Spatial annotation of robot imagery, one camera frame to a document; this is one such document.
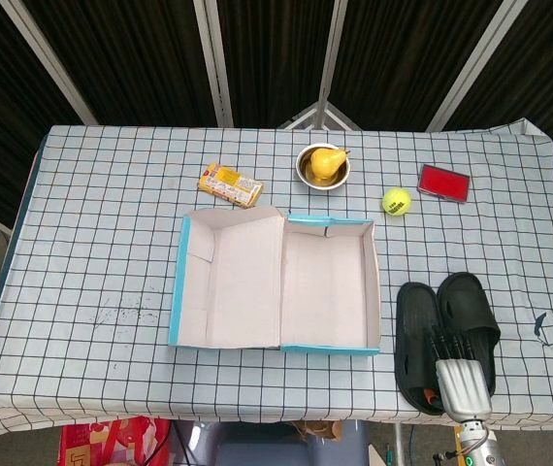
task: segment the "floor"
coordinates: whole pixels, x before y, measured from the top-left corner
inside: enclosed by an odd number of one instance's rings
[[[0,234],[0,267],[3,262],[7,241]],[[370,423],[370,440],[384,455],[387,443],[394,445],[392,424]],[[411,426],[403,427],[405,455],[410,457],[411,466],[432,465],[432,455],[439,451],[453,449],[453,432],[448,427]],[[16,432],[0,436],[0,464],[29,464],[32,466],[55,464],[60,429],[45,429],[31,432]],[[553,432],[498,433],[499,442],[507,465],[548,466],[553,464]]]

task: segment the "pear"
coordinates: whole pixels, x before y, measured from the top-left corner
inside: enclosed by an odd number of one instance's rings
[[[337,177],[339,167],[345,162],[347,152],[343,149],[319,148],[311,153],[311,161],[306,173],[310,182],[327,186]]]

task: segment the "red bag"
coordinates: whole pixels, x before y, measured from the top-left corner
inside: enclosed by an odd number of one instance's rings
[[[93,424],[65,425],[61,432],[61,445],[57,466],[105,466],[122,463],[142,466],[167,466],[169,445],[167,434],[171,422],[138,416],[129,419],[96,422]]]

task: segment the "white checkered tablecloth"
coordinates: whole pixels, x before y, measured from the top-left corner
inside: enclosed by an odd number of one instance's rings
[[[350,150],[350,177],[330,193],[295,174],[317,142]],[[181,219],[233,208],[197,190],[213,161],[264,182],[260,205],[374,220],[381,355],[167,346]],[[424,163],[469,175],[468,202],[419,194]],[[411,210],[386,216],[382,193],[397,185]],[[395,299],[404,282],[438,287],[465,270],[502,331],[493,423],[553,427],[553,145],[528,121],[434,134],[55,126],[0,278],[0,434],[138,414],[450,423],[397,391]]]

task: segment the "yellow pear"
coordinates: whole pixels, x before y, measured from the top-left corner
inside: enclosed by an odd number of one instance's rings
[[[317,180],[331,180],[345,162],[347,155],[343,149],[316,149],[311,153],[311,171]]]

